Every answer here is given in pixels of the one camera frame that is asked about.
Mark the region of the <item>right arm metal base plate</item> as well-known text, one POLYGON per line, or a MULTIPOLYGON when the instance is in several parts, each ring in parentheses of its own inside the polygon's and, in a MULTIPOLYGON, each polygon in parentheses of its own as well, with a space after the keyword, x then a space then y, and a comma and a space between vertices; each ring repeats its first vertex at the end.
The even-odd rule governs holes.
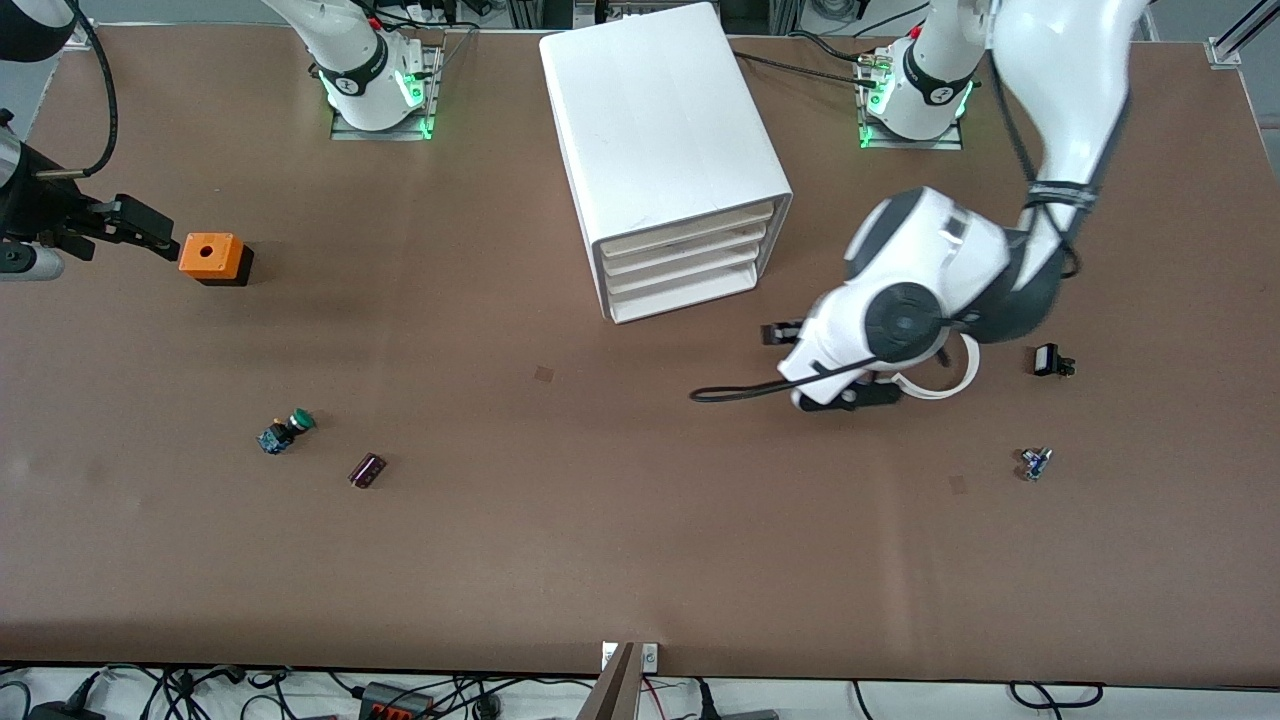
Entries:
POLYGON ((333 140, 413 142, 430 140, 435 129, 442 49, 401 37, 388 45, 387 63, 360 95, 356 83, 338 74, 320 74, 332 106, 333 140))

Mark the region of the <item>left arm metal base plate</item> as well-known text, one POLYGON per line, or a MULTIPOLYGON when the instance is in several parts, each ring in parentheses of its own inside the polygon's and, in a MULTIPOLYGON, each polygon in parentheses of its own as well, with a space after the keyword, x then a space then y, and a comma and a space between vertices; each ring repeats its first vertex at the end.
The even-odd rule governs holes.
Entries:
POLYGON ((920 91, 901 76, 904 54, 891 47, 864 53, 852 64, 861 149, 960 150, 960 118, 974 90, 972 78, 948 85, 925 83, 920 91))

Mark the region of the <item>orange button enclosure box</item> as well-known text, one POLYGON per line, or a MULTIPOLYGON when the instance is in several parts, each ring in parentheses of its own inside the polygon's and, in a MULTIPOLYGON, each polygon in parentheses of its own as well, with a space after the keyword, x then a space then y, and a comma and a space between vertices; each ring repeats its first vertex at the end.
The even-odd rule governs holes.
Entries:
POLYGON ((193 232, 182 245, 178 266, 200 284, 246 287, 253 260, 253 250, 233 233, 193 232))

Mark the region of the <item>black power strip red switches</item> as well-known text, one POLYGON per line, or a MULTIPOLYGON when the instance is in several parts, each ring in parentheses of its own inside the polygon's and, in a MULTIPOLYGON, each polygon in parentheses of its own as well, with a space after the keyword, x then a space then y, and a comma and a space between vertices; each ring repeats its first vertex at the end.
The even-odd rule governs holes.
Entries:
POLYGON ((421 691, 370 682, 358 688, 357 720, 428 720, 435 700, 421 691))

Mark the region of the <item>green mushroom push button switch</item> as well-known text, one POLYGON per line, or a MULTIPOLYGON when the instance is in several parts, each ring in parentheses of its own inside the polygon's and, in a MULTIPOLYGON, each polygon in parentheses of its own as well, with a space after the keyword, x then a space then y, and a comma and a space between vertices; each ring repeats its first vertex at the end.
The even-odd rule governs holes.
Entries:
POLYGON ((316 428, 314 416, 297 407, 288 416, 275 419, 257 437, 259 447, 269 455, 285 452, 301 436, 316 428))

